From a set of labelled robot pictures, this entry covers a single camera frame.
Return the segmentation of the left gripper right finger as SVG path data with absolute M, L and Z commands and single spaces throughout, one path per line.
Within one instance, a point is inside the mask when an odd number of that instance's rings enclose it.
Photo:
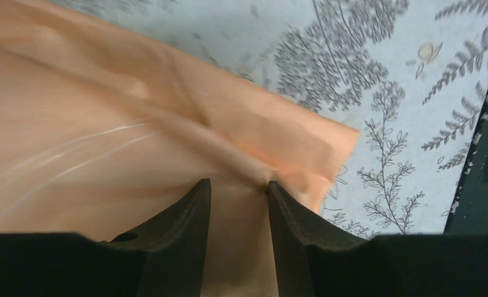
M 365 240 L 267 189 L 280 296 L 488 296 L 488 235 Z

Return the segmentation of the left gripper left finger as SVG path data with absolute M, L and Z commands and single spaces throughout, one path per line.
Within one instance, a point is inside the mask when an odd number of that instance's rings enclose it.
M 78 233 L 0 233 L 0 296 L 199 296 L 212 185 L 111 241 Z

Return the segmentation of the peach wrapping paper sheet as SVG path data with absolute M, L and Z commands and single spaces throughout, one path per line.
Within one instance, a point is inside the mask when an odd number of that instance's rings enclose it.
M 357 130 L 158 41 L 0 1 L 0 232 L 112 239 L 212 182 L 203 296 L 277 296 L 265 189 L 313 212 Z

